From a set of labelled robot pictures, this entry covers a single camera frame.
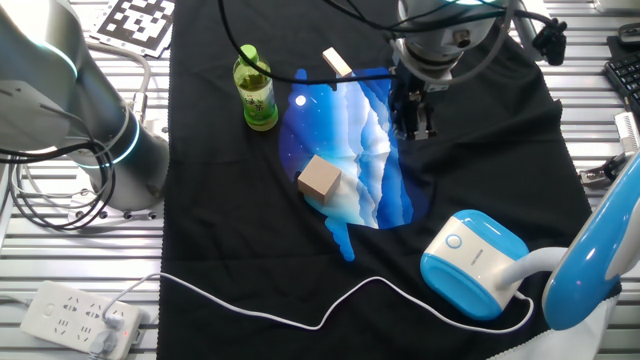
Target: wooden block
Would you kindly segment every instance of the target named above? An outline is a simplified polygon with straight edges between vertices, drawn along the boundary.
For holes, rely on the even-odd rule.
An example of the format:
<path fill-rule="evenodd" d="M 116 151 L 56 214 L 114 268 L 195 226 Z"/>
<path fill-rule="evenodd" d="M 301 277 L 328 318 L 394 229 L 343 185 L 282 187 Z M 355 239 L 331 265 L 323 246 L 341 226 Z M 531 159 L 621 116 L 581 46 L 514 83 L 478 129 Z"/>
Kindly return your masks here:
<path fill-rule="evenodd" d="M 298 177 L 298 190 L 326 205 L 340 185 L 342 171 L 325 159 L 314 155 Z"/>
<path fill-rule="evenodd" d="M 328 48 L 325 50 L 322 53 L 322 57 L 340 77 L 349 76 L 353 72 L 334 48 Z"/>

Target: socket outlet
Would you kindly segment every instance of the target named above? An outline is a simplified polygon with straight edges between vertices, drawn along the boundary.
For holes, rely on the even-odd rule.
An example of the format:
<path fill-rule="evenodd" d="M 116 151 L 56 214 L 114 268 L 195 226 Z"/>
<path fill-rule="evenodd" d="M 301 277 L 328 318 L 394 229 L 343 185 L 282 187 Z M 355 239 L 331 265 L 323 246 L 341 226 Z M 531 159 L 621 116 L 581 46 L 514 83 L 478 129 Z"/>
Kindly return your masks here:
<path fill-rule="evenodd" d="M 102 311 L 109 299 L 81 290 L 45 281 L 29 306 L 20 330 L 42 340 L 50 341 L 80 352 L 89 347 L 98 334 L 111 330 L 102 321 Z M 142 318 L 140 308 L 116 302 L 109 314 L 124 318 L 116 333 L 116 348 L 104 357 L 107 360 L 126 358 L 136 337 Z"/>

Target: blue print design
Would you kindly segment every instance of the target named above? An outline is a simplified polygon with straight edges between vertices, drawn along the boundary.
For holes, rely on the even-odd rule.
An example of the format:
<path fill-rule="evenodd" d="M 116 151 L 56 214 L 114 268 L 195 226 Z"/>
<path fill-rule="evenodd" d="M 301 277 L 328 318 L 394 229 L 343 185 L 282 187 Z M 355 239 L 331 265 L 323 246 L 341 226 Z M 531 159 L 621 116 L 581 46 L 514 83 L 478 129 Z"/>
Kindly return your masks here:
<path fill-rule="evenodd" d="M 299 70 L 296 77 L 306 79 L 306 72 Z M 291 180 L 313 155 L 342 170 L 327 205 L 305 199 L 327 216 L 325 225 L 347 261 L 355 259 L 347 224 L 388 229 L 423 216 L 428 207 L 426 198 L 410 199 L 405 189 L 387 106 L 390 86 L 390 80 L 341 83 L 335 91 L 328 85 L 293 85 L 281 127 L 280 158 Z"/>

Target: green tea bottle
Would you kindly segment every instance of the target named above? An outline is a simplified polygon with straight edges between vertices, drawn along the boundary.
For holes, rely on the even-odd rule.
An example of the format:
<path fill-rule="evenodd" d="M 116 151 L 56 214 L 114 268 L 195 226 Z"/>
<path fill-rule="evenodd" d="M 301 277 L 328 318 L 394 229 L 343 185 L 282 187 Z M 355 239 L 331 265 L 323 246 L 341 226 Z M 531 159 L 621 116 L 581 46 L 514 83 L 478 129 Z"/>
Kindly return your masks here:
<path fill-rule="evenodd" d="M 255 47 L 244 45 L 242 51 L 255 64 L 270 71 L 269 64 L 258 56 Z M 249 127 L 257 131 L 267 131 L 274 127 L 278 122 L 278 107 L 271 78 L 257 72 L 240 57 L 233 67 L 233 80 L 240 92 L 244 118 Z"/>

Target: black t-shirt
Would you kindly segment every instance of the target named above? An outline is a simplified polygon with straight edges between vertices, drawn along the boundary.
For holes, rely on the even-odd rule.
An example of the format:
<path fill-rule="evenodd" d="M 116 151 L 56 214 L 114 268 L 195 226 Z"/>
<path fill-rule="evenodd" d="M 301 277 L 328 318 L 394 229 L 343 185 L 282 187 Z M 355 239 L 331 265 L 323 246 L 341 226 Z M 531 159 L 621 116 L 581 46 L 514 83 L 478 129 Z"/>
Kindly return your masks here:
<path fill-rule="evenodd" d="M 321 55 L 329 47 L 356 70 L 392 65 L 381 33 L 321 2 L 225 4 L 238 41 L 255 45 L 274 73 L 293 77 L 304 69 L 311 79 L 334 77 Z M 392 23 L 396 5 L 367 6 L 366 13 Z M 495 37 L 496 29 L 463 56 L 453 75 L 482 61 Z M 515 42 L 509 39 L 483 73 L 448 90 L 434 115 L 438 137 L 396 144 L 398 171 L 412 184 L 404 191 L 426 199 L 425 206 L 415 207 L 402 226 L 347 225 L 353 262 L 343 259 L 327 217 L 297 192 L 282 160 L 295 89 L 275 83 L 279 124 L 266 133 L 250 130 L 231 75 L 236 59 L 216 1 L 177 2 L 163 271 L 240 308 L 307 325 L 318 324 L 331 304 L 371 276 L 457 322 L 494 329 L 520 322 L 528 305 L 516 299 L 494 321 L 470 320 L 433 292 L 419 270 L 430 240 L 459 210 L 485 212 L 531 251 L 568 246 L 589 216 L 560 132 L 562 106 Z M 520 291 L 536 302 L 534 316 L 507 335 L 449 326 L 382 283 L 367 284 L 323 328 L 306 331 L 231 312 L 162 280 L 158 355 L 485 359 L 548 330 L 540 309 L 547 279 L 536 274 L 523 282 Z"/>

